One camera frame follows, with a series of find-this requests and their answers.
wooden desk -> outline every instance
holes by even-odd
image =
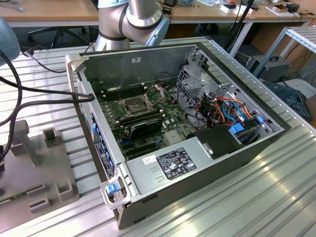
[[[279,17],[265,9],[266,5],[259,5],[259,7],[257,11],[248,14],[244,22],[306,22],[316,18],[316,16],[312,15],[303,16],[302,19],[294,16]],[[218,5],[209,7],[197,1],[194,7],[175,6],[172,10],[172,23],[229,23],[235,21],[235,14],[227,14],[219,8]]]
[[[98,25],[99,15],[91,0],[19,0],[24,11],[0,7],[0,16],[12,27]]]
[[[3,16],[12,27],[48,27],[48,26],[93,26],[98,25],[98,11],[91,0],[20,0],[25,11],[1,8]],[[195,2],[194,7],[175,6],[171,23],[231,23],[236,15],[220,11],[219,6],[206,6]],[[253,23],[263,22],[304,22],[303,26],[315,18],[312,15],[302,19],[294,16],[278,17],[261,5],[258,11],[249,14],[245,25],[236,40],[230,54],[234,57]]]

white label sticker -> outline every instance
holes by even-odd
[[[132,63],[140,63],[141,58],[132,58]]]
[[[153,162],[155,162],[155,161],[157,161],[155,155],[151,155],[151,156],[148,156],[148,157],[143,158],[143,162],[144,162],[145,165],[146,165],[146,164],[153,163]]]

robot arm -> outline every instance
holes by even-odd
[[[169,19],[156,0],[99,0],[96,51],[129,48],[129,40],[145,46],[160,44]]]

metal shelf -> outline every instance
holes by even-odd
[[[271,55],[280,45],[285,36],[290,36],[293,40],[308,48],[313,53],[316,53],[316,27],[285,27],[263,58],[262,62],[253,72],[254,76],[257,77],[259,75],[266,62],[270,59]]]
[[[278,113],[292,129],[265,149],[250,164],[235,170],[209,186],[164,208],[124,230],[118,230],[115,215],[108,210],[99,191],[100,179],[83,136],[73,105],[38,106],[24,109],[31,135],[46,127],[62,131],[80,193],[72,204],[13,228],[2,236],[315,236],[316,232],[316,131],[290,107],[269,91],[249,71],[206,38],[167,39],[161,44],[202,42],[247,86]],[[131,47],[141,45],[131,43]],[[83,52],[85,47],[36,51],[35,57],[52,69],[65,68],[65,55]],[[14,65],[25,86],[69,90],[66,74],[47,72],[30,58],[20,55]],[[209,70],[218,80],[225,76]],[[8,66],[0,67],[12,78]],[[24,93],[24,101],[58,99],[53,95]],[[16,89],[0,85],[0,114],[4,118],[14,107]],[[8,124],[0,127],[5,143]],[[5,223],[9,217],[1,216]]]

motherboard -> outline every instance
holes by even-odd
[[[174,87],[163,82],[142,83],[98,95],[126,159],[181,142],[198,129],[199,121],[191,124],[178,107]]]

